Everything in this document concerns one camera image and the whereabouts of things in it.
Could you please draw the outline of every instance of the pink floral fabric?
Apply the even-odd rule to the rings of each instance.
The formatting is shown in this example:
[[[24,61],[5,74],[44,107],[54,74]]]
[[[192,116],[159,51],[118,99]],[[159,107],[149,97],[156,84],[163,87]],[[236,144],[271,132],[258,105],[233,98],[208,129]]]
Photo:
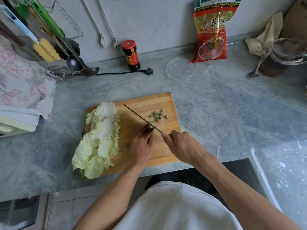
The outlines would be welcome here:
[[[34,61],[15,54],[0,36],[0,110],[39,114],[51,121],[56,80]]]

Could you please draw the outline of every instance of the wall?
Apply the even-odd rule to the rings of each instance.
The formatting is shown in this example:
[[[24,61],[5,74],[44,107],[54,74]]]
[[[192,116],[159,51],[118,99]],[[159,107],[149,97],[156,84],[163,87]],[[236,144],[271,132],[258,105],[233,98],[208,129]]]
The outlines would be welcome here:
[[[226,23],[227,36],[261,30],[271,16],[278,11],[287,11],[296,0],[242,0],[233,18]],[[111,32],[100,12],[97,0],[86,0],[102,28],[108,43],[102,48],[98,33],[82,0],[58,0],[82,29],[84,37],[76,39],[85,62],[122,56],[122,51],[113,47]],[[102,0],[117,39],[133,39],[138,53],[159,50],[197,41],[193,20],[194,0]],[[57,7],[52,18],[64,30],[67,37],[76,32],[67,25]]]

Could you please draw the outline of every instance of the red jar lid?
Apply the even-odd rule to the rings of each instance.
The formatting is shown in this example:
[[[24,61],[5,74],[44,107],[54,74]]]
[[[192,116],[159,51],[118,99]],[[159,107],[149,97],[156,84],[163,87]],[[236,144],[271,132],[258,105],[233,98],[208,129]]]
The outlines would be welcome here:
[[[127,39],[124,42],[122,42],[122,48],[123,49],[130,49],[131,47],[135,46],[135,41],[132,39]]]

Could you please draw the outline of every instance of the goji berry bag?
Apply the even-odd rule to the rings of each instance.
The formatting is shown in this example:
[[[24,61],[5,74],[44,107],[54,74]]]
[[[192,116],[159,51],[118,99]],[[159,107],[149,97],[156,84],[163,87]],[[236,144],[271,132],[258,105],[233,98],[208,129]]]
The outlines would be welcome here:
[[[198,44],[194,60],[201,62],[227,58],[224,23],[235,14],[241,0],[196,0],[194,22]]]

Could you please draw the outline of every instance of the kitchen counter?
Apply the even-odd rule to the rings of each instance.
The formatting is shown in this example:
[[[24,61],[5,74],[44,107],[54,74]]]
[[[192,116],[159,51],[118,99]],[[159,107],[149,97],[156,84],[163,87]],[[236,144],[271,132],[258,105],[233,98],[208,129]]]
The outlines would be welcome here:
[[[197,63],[186,81],[165,73],[177,56],[192,59],[194,45],[139,55],[132,73],[73,77],[57,83],[52,122],[40,120],[35,132],[0,139],[0,201],[110,182],[115,175],[80,181],[71,158],[84,131],[85,110],[170,91],[182,131],[189,131],[221,162],[249,158],[268,199],[307,228],[306,66],[277,78],[248,78],[259,58],[243,42],[228,45],[228,59]],[[92,63],[101,72],[126,71],[125,58]],[[141,176],[190,168],[175,162],[146,168]]]

